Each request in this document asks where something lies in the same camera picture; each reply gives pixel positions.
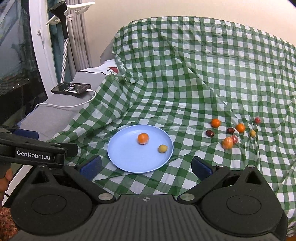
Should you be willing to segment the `person left hand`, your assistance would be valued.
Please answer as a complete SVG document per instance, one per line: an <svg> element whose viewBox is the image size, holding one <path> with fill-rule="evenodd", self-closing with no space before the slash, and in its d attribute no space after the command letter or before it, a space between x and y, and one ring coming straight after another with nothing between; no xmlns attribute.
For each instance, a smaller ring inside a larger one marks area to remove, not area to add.
<svg viewBox="0 0 296 241"><path fill-rule="evenodd" d="M1 178L1 180L0 180L0 207L1 207L1 209L3 207L2 202L4 199L4 194L5 194L6 190L8 190L9 184L12 179L13 179L13 171L11 168L9 168L6 171L4 178Z"/></svg>

